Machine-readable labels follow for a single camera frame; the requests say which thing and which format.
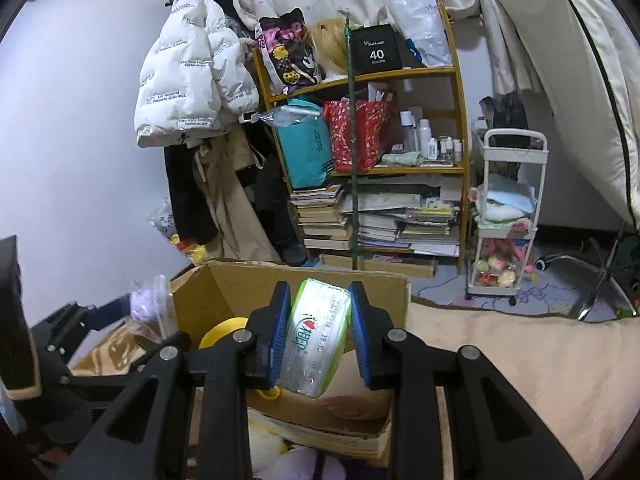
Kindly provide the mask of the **clear plastic bag item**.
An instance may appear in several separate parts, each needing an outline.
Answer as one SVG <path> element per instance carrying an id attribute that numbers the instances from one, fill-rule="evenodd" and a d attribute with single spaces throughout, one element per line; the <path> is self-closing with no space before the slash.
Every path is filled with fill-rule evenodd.
<path id="1" fill-rule="evenodd" d="M 134 284 L 129 295 L 126 326 L 130 333 L 159 344 L 178 333 L 170 279 L 164 274 Z"/>

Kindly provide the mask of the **yellow plush toy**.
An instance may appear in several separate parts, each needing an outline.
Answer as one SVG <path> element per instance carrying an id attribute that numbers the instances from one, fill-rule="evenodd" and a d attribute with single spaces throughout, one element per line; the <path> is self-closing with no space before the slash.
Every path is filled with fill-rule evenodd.
<path id="1" fill-rule="evenodd" d="M 248 318 L 242 318 L 242 316 L 226 318 L 205 333 L 198 343 L 198 350 L 218 347 L 221 341 L 226 339 L 232 341 L 235 347 L 242 346 L 242 341 L 236 341 L 234 336 L 244 334 L 247 331 L 247 323 Z M 276 402 L 282 396 L 282 389 L 279 386 L 273 386 L 269 389 L 255 389 L 255 392 L 267 402 Z"/>

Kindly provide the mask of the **white purple doll plush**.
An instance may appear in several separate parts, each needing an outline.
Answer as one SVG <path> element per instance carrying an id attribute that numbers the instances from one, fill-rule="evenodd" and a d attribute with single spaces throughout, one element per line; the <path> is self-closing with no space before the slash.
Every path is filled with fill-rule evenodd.
<path id="1" fill-rule="evenodd" d="M 254 479 L 342 479 L 346 468 L 334 456 L 292 444 L 263 422 L 251 419 L 250 461 Z"/>

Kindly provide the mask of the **green tissue pack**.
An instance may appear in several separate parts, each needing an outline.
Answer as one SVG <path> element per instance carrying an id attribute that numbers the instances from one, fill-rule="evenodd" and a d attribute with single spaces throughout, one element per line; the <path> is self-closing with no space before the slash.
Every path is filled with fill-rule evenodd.
<path id="1" fill-rule="evenodd" d="M 318 399 L 340 365 L 350 323 L 346 288 L 307 278 L 293 301 L 277 385 Z"/>

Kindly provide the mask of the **beige trench coat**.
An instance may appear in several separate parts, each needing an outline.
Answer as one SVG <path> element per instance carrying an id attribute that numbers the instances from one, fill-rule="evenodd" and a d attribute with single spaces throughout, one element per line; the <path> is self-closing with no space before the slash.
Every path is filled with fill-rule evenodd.
<path id="1" fill-rule="evenodd" d="M 246 135 L 234 125 L 195 151 L 193 174 L 218 233 L 205 247 L 209 258 L 280 262 L 236 174 L 255 162 Z"/>

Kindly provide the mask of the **cardboard box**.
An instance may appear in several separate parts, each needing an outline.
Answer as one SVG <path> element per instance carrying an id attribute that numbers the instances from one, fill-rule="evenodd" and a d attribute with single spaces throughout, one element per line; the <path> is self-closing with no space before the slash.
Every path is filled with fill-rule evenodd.
<path id="1" fill-rule="evenodd" d="M 322 399 L 371 396 L 360 377 L 350 334 L 349 285 L 362 284 L 367 298 L 405 325 L 410 302 L 408 278 L 385 272 L 290 268 L 265 262 L 209 261 L 173 280 L 179 330 L 194 346 L 229 318 L 249 318 L 268 306 L 280 282 L 290 288 L 291 315 L 285 352 L 294 359 L 296 383 L 276 400 L 247 393 L 250 429 L 360 460 L 378 460 L 390 435 L 390 409 L 380 416 L 347 419 L 322 408 Z"/>

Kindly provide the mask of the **white puffer jacket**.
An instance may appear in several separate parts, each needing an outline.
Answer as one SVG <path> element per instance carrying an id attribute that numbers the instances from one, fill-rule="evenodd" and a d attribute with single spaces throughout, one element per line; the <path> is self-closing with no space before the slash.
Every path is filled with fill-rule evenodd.
<path id="1" fill-rule="evenodd" d="M 140 148 L 223 136 L 258 110 L 245 41 L 215 0 L 171 0 L 140 70 L 134 130 Z"/>

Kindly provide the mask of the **white rolling cart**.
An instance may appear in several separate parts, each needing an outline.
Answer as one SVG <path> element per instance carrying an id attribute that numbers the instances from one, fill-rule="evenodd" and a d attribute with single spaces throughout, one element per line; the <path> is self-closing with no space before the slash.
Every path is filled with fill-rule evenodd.
<path id="1" fill-rule="evenodd" d="M 533 270 L 548 140 L 533 130 L 493 128 L 480 147 L 482 178 L 469 192 L 475 248 L 465 298 L 506 298 L 514 306 L 524 276 Z"/>

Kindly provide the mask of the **wooden bookshelf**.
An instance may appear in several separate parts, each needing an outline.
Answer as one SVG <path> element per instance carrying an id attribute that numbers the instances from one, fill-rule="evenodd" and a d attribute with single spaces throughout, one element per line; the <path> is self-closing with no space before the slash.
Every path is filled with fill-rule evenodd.
<path id="1" fill-rule="evenodd" d="M 290 94 L 274 94 L 270 79 L 262 62 L 259 49 L 253 53 L 257 70 L 260 94 L 266 111 L 272 116 L 279 113 L 294 113 L 279 106 L 285 105 L 289 99 L 301 99 L 313 102 L 322 107 L 326 101 L 348 100 L 347 77 L 320 82 Z M 457 137 L 428 142 L 438 149 L 434 158 L 421 153 L 402 151 L 394 153 L 387 139 L 387 150 L 381 160 L 369 171 L 358 169 L 358 202 L 359 202 L 359 257 L 362 252 L 388 252 L 405 256 L 442 256 L 454 258 L 457 263 L 464 263 L 466 231 L 468 230 L 469 205 L 466 196 L 469 187 L 468 142 L 466 142 L 466 114 L 461 73 L 458 63 L 448 67 L 402 68 L 372 74 L 358 75 L 355 72 L 356 102 L 386 101 L 392 104 L 390 124 L 395 115 L 394 90 L 390 84 L 394 81 L 410 80 L 425 77 L 446 77 L 451 84 L 454 106 L 450 110 L 428 110 L 423 117 L 426 120 L 452 119 L 457 126 Z M 284 182 L 290 195 L 293 190 L 288 183 L 288 174 L 277 137 L 277 126 L 271 127 L 277 153 L 282 167 Z M 349 216 L 352 227 L 352 185 L 350 171 L 339 172 L 333 167 L 319 188 L 331 183 L 339 183 L 344 190 L 342 213 Z M 441 207 L 428 208 L 420 202 L 417 192 L 383 191 L 381 205 L 372 203 L 371 192 L 361 186 L 366 177 L 398 177 L 417 174 L 438 174 L 439 176 L 457 177 L 460 188 L 456 197 L 444 200 Z"/>

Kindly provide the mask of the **purple patterned bag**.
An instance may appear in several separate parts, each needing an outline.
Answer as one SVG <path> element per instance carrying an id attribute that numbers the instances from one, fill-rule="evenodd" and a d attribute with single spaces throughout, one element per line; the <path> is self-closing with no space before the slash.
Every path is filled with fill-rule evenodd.
<path id="1" fill-rule="evenodd" d="M 258 20 L 255 39 L 274 94 L 290 94 L 320 82 L 319 67 L 306 36 L 304 14 L 299 8 Z"/>

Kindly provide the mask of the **red gift bag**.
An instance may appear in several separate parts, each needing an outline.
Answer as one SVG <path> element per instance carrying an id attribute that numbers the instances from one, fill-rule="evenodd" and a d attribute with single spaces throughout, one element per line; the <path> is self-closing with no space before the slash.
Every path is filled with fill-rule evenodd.
<path id="1" fill-rule="evenodd" d="M 387 150 L 388 125 L 392 104 L 386 101 L 356 102 L 358 169 L 371 170 Z M 322 116 L 329 127 L 333 167 L 352 170 L 352 121 L 349 100 L 326 101 Z"/>

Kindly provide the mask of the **blonde wig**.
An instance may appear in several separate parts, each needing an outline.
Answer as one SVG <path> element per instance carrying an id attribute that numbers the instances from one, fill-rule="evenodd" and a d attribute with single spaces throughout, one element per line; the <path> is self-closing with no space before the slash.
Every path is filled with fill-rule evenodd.
<path id="1" fill-rule="evenodd" d="M 307 42 L 314 51 L 324 82 L 348 75 L 346 27 L 346 18 L 340 16 L 318 21 L 307 30 Z"/>

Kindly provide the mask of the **black box with 40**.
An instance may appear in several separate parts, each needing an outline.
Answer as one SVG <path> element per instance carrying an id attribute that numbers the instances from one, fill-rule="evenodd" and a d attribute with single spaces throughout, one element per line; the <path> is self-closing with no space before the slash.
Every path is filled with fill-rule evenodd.
<path id="1" fill-rule="evenodd" d="M 352 31 L 352 64 L 358 75 L 401 70 L 396 32 L 389 24 Z"/>

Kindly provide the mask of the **green pole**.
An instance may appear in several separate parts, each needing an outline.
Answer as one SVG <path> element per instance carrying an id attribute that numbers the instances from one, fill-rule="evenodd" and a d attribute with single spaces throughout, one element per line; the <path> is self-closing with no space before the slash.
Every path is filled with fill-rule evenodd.
<path id="1" fill-rule="evenodd" d="M 348 85 L 348 109 L 349 109 L 349 140 L 350 140 L 350 161 L 352 171 L 350 172 L 350 184 L 352 185 L 352 239 L 350 240 L 350 252 L 352 253 L 352 270 L 358 269 L 359 258 L 359 202 L 358 202 L 358 136 L 357 136 L 357 102 L 355 96 L 355 71 L 352 66 L 352 28 L 350 27 L 350 12 L 346 8 L 337 10 L 344 18 L 344 39 L 346 49 L 346 74 Z"/>

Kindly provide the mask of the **white plastic bag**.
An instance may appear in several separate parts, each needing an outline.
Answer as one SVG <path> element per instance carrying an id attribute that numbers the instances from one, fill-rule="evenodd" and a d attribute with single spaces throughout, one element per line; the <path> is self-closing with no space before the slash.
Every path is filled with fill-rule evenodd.
<path id="1" fill-rule="evenodd" d="M 429 68 L 452 65 L 444 21 L 436 0 L 385 0 L 385 3 L 416 62 Z"/>

